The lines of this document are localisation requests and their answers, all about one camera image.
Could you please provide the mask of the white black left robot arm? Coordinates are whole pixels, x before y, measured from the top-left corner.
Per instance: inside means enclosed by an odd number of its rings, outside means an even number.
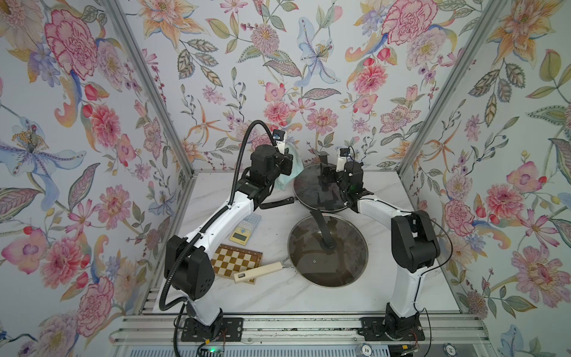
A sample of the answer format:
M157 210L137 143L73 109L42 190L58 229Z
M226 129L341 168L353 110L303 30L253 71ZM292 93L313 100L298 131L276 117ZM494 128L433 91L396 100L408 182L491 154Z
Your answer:
M239 222L271 195L275 181L291 174L293 161L283 144L258 146L244 177L235 172L230 196L218 211L186 236L174 235L167 241L159 309L168 311L181 303L202 341L215 339L222 331L223 310L208 297L215 279L212 256Z

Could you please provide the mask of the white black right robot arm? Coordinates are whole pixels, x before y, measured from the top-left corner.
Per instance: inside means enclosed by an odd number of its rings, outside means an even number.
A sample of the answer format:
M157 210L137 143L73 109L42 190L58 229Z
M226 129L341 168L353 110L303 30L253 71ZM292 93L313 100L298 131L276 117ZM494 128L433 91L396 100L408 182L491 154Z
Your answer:
M336 184L343 205L382 224L391 232L391 254L398 265L396 284L381 323L372 323L394 341L415 333L420 324L421 309L417 300L423 276L434 269L440 256L440 245L431 217L426 211L406 211L375 196L364 188L362 164L338 160L336 166L320 164L319 182Z

